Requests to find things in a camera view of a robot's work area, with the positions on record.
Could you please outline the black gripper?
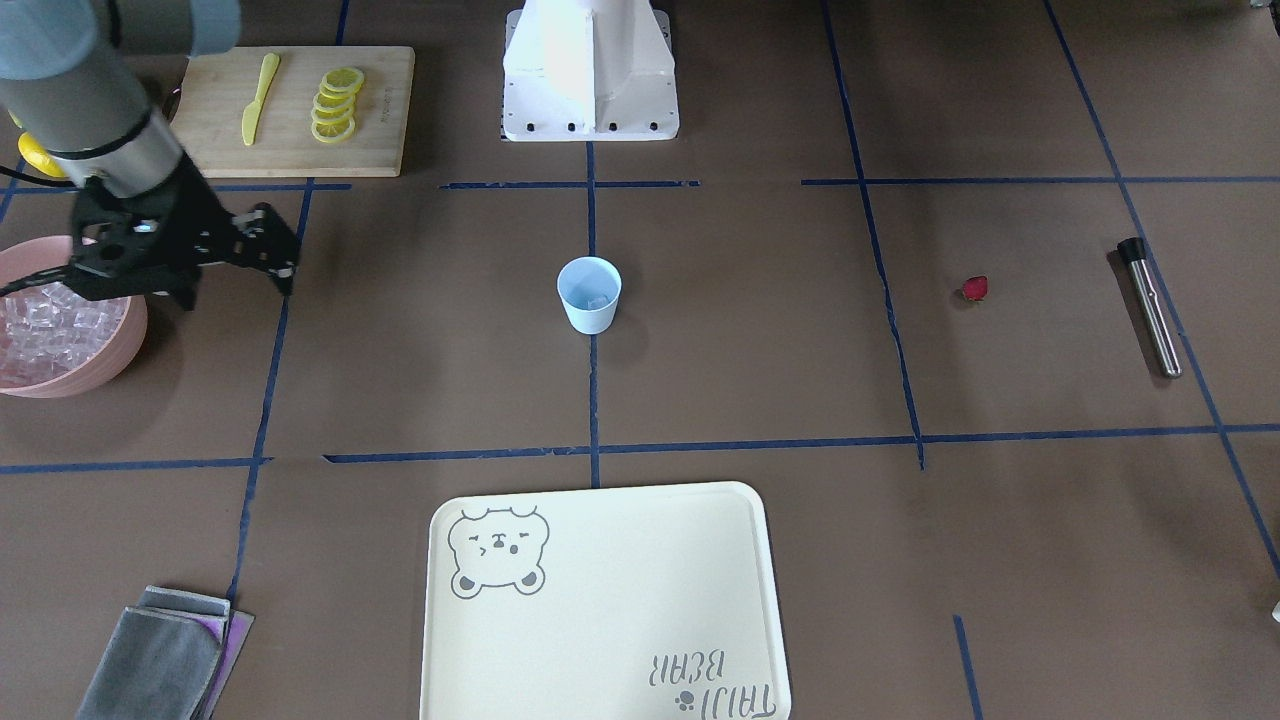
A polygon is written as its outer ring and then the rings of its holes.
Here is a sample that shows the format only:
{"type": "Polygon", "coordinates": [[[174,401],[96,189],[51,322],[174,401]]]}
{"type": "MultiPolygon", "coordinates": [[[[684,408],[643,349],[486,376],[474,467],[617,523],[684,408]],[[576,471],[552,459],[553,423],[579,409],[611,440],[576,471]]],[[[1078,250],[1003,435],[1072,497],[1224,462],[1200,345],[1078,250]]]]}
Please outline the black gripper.
{"type": "Polygon", "coordinates": [[[300,237],[274,206],[228,211],[195,165],[179,165],[160,186],[129,199],[91,177],[70,222],[67,287],[87,300],[165,293],[191,310],[202,269],[212,264],[261,272],[289,296],[300,264],[300,237]]]}

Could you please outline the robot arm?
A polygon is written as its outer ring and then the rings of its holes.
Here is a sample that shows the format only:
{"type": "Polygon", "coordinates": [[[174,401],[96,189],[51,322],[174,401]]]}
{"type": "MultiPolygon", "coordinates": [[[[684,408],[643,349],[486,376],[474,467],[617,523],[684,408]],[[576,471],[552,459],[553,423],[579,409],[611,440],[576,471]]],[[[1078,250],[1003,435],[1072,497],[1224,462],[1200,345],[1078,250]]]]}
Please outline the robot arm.
{"type": "Polygon", "coordinates": [[[216,264],[292,293],[298,236],[265,202],[228,211],[125,63],[229,51],[238,1],[5,1],[1,31],[3,106],[76,188],[65,263],[4,295],[60,283],[90,301],[164,293],[191,310],[216,264]]]}

